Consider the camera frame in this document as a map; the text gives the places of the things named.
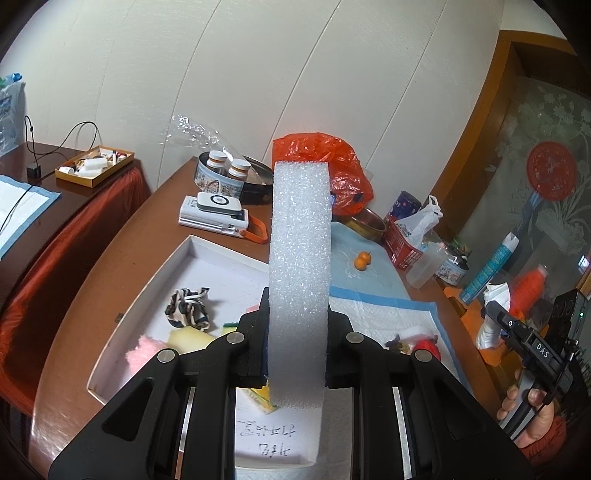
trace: orange handle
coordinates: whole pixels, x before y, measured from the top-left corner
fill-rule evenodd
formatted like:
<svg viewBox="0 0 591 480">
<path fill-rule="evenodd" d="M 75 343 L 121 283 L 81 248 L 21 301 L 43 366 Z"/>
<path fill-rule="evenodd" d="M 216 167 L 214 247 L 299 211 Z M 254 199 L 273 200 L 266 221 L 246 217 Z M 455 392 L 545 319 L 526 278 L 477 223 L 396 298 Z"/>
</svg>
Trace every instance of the orange handle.
<svg viewBox="0 0 591 480">
<path fill-rule="evenodd" d="M 266 244 L 269 241 L 269 235 L 267 234 L 267 227 L 265 224 L 252 215 L 248 216 L 248 226 L 252 226 L 253 229 L 257 229 L 259 234 L 249 232 L 248 230 L 240 230 L 240 234 L 243 238 L 255 242 L 256 244 Z"/>
</svg>

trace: foam strip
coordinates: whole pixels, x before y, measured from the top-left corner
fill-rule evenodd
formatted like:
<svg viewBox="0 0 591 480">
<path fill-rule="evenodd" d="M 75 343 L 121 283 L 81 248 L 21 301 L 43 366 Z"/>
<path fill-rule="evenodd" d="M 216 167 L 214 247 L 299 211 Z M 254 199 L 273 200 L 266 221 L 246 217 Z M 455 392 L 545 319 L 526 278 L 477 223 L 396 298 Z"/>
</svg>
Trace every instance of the foam strip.
<svg viewBox="0 0 591 480">
<path fill-rule="evenodd" d="M 271 402 L 324 400 L 330 290 L 330 182 L 326 163 L 278 162 L 269 255 Z"/>
</svg>

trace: red basket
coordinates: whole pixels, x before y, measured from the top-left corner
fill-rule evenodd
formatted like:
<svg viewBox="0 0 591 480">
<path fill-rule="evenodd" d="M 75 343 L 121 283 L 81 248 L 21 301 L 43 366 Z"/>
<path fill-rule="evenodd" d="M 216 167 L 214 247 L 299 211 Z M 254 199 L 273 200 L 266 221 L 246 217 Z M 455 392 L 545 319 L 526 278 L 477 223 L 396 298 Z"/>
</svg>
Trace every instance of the red basket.
<svg viewBox="0 0 591 480">
<path fill-rule="evenodd" d="M 406 270 L 421 258 L 423 253 L 406 241 L 395 221 L 390 215 L 386 217 L 386 231 L 382 237 L 382 244 L 394 266 Z"/>
</svg>

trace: orange plastic bag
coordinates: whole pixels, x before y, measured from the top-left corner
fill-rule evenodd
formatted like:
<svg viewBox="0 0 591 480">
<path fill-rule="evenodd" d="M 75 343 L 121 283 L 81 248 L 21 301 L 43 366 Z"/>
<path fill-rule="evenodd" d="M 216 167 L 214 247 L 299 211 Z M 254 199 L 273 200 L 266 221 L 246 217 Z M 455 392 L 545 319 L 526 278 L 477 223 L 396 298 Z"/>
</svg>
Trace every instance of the orange plastic bag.
<svg viewBox="0 0 591 480">
<path fill-rule="evenodd" d="M 355 215 L 374 198 L 374 190 L 357 155 L 340 138 L 319 132 L 277 138 L 273 140 L 271 168 L 280 160 L 328 162 L 335 215 Z"/>
</svg>

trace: metal bowl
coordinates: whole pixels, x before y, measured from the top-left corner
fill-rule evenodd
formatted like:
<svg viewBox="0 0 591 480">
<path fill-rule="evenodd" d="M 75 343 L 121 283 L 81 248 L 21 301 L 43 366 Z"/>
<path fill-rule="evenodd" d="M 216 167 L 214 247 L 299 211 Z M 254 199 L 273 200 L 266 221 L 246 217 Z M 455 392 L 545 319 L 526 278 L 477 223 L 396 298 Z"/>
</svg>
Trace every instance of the metal bowl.
<svg viewBox="0 0 591 480">
<path fill-rule="evenodd" d="M 353 216 L 337 217 L 336 220 L 351 230 L 357 232 L 362 237 L 379 242 L 386 231 L 386 224 L 380 216 L 365 208 Z"/>
</svg>

